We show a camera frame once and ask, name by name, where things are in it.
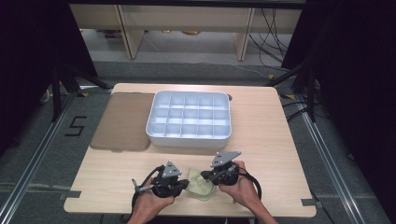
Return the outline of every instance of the wire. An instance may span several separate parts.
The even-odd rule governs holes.
[[[99,224],[102,224],[103,223],[103,218],[105,217],[105,215],[100,215],[100,219],[99,219]]]
[[[285,54],[284,54],[284,50],[281,48],[281,46],[280,45],[282,45],[283,47],[285,47],[286,49],[288,49],[280,40],[279,40],[279,38],[277,37],[277,30],[276,30],[276,10],[273,8],[273,20],[272,20],[272,22],[271,22],[271,25],[270,25],[270,23],[268,22],[268,20],[267,20],[267,18],[266,18],[266,16],[265,16],[265,13],[264,13],[264,10],[262,9],[262,15],[263,15],[263,17],[264,17],[264,19],[265,19],[265,23],[267,23],[267,26],[268,26],[268,34],[267,34],[267,37],[268,37],[268,35],[269,34],[271,34],[271,36],[273,37],[273,39],[275,40],[275,42],[276,42],[276,44],[277,44],[277,48],[276,47],[273,47],[273,46],[271,46],[271,45],[269,45],[268,43],[266,43],[266,39],[267,39],[267,37],[265,37],[265,40],[264,40],[264,42],[268,45],[268,46],[271,46],[272,48],[274,48],[274,49],[278,49],[279,50],[279,52],[280,52],[280,55],[282,55],[282,58],[284,58],[285,57]]]
[[[316,201],[317,203],[321,203],[323,212],[326,214],[326,216],[327,216],[327,218],[330,220],[330,222],[331,222],[332,224],[335,224],[335,222],[334,222],[334,220],[332,219],[332,217],[330,216],[329,212],[328,212],[327,209],[324,207],[323,202],[320,201],[320,199],[317,197],[317,195],[314,193],[314,191],[312,191],[311,188],[309,188],[309,191],[311,192],[311,194],[312,194],[312,196],[314,197],[315,201]]]
[[[306,104],[305,101],[297,101],[289,104],[282,105],[282,107],[288,106],[288,105],[297,105],[297,104]]]
[[[304,107],[303,109],[301,109],[301,110],[295,112],[295,113],[292,114],[292,115],[287,116],[286,118],[288,119],[288,122],[289,122],[289,121],[291,121],[293,118],[297,117],[299,114],[304,113],[304,112],[306,112],[306,111],[308,111],[308,107]]]

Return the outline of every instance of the wooden table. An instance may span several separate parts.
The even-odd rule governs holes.
[[[275,217],[312,217],[315,206],[303,206],[311,199],[290,129],[276,90],[268,87],[204,86],[168,84],[125,84],[113,92],[222,91],[230,94],[232,135],[220,151],[240,150],[237,159],[262,186],[262,202]],[[96,150],[88,147],[64,209],[70,213],[128,214],[134,194],[132,178],[140,184],[157,166],[172,161],[187,178],[190,167],[210,170],[218,149],[163,148],[150,145],[144,151]],[[164,208],[166,216],[252,217],[243,206],[216,189],[207,202],[182,191],[176,202]]]

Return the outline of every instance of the metal frame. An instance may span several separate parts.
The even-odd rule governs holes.
[[[64,115],[67,112],[67,109],[72,104],[74,99],[76,99],[76,97],[76,93],[69,93],[66,96],[66,99],[64,101],[64,110],[59,114],[58,118],[53,121],[49,126],[49,129],[47,130],[40,145],[35,150],[35,154],[33,155],[32,159],[30,159],[29,164],[26,166],[22,176],[18,180],[14,189],[8,195],[7,201],[2,205],[0,210],[0,220],[2,224],[9,223],[9,221],[14,216],[14,213],[20,205],[26,190],[29,188],[29,183],[33,179],[35,172],[38,170],[38,167],[43,161],[55,134],[58,132],[59,127],[64,120]]]
[[[300,95],[296,95],[297,101],[303,101],[303,97]],[[337,164],[332,158],[332,154],[326,146],[320,131],[318,130],[317,124],[309,118],[308,113],[303,113],[303,119],[305,121],[306,127],[308,131],[311,133],[311,136],[317,146],[320,157],[323,160],[323,163],[327,169],[327,172],[332,179],[332,184],[337,190],[338,195],[340,196],[341,202],[343,203],[346,213],[349,216],[349,219],[352,223],[366,223],[363,216],[361,215],[361,210],[358,207],[355,199],[350,192],[347,183],[345,182],[341,172],[338,170]]]

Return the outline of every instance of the black cable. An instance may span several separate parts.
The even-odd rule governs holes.
[[[281,59],[279,59],[278,57],[276,57],[276,56],[275,56],[273,53],[271,53],[270,51],[264,49],[264,48],[262,47],[262,44],[259,45],[259,44],[256,42],[256,40],[253,38],[253,36],[249,35],[249,37],[250,37],[250,39],[253,41],[253,43],[256,45],[256,47],[257,47],[260,51],[263,51],[264,53],[268,54],[268,56],[270,56],[271,58],[277,60],[279,63],[282,63],[282,60],[281,60]]]
[[[284,44],[282,43],[282,41],[280,41],[279,37],[277,37],[277,29],[276,29],[276,20],[275,20],[275,17],[276,17],[276,8],[273,8],[274,30],[275,30],[275,36],[276,36],[277,43],[278,43],[278,44],[281,44],[285,49],[288,49],[288,47],[287,47],[286,45],[284,45]]]
[[[308,111],[308,107],[304,107],[303,109],[301,109],[301,110],[299,110],[299,111],[293,113],[292,115],[287,116],[288,122],[289,122],[291,119],[297,117],[297,115],[299,115],[300,113],[304,113],[304,112],[306,112],[306,111]]]
[[[323,202],[320,201],[320,199],[317,197],[317,195],[314,193],[314,191],[312,191],[311,188],[309,188],[309,191],[311,192],[311,194],[312,194],[312,196],[314,197],[315,201],[316,201],[317,203],[321,203],[323,212],[326,214],[326,216],[327,216],[327,218],[330,220],[330,222],[331,222],[332,224],[335,224],[335,222],[334,222],[334,220],[332,219],[332,217],[330,216],[329,212],[328,212],[327,209],[324,207]]]
[[[161,171],[161,169],[163,169],[163,165],[161,165],[161,166],[158,166],[158,167],[156,167],[154,170],[152,170],[151,171],[151,173],[149,173],[149,175],[146,177],[146,179],[143,181],[143,183],[140,185],[140,186],[138,186],[139,188],[142,188],[143,186],[145,186],[146,185],[146,183],[149,181],[149,179],[151,178],[151,176],[152,175],[154,175],[154,173],[155,172],[157,172],[157,171]],[[124,218],[124,215],[122,215],[121,217],[120,217],[120,222],[121,223],[126,223],[126,222],[128,222],[128,220],[129,219],[131,219],[131,217],[132,217],[132,214],[134,213],[134,205],[136,204],[136,200],[137,200],[137,198],[139,197],[139,192],[138,191],[135,191],[134,192],[134,196],[132,197],[132,212],[131,212],[131,214],[127,217],[127,219],[125,219]]]
[[[297,105],[297,104],[306,104],[305,101],[297,101],[289,104],[282,105],[282,107],[288,106],[288,105]]]
[[[105,215],[100,215],[100,220],[99,220],[99,224],[102,224],[103,223],[103,218],[105,217]]]
[[[263,9],[262,9],[262,15],[263,15],[263,17],[264,17],[264,19],[265,19],[265,22],[267,23],[268,30],[269,30],[269,34],[271,34],[271,36],[273,37],[273,39],[275,40],[275,42],[276,42],[276,44],[277,44],[277,46],[278,46],[277,49],[279,50],[280,55],[282,56],[282,58],[285,58],[285,55],[284,55],[283,50],[282,50],[282,48],[280,47],[279,43],[282,44],[285,48],[286,48],[286,46],[285,46],[283,43],[281,43],[280,40],[279,40],[279,38],[277,37],[276,20],[275,20],[275,18],[276,18],[276,10],[273,8],[273,20],[272,20],[271,25],[270,25],[270,23],[268,22],[268,20],[267,20],[265,14],[264,14],[264,10],[263,10]]]

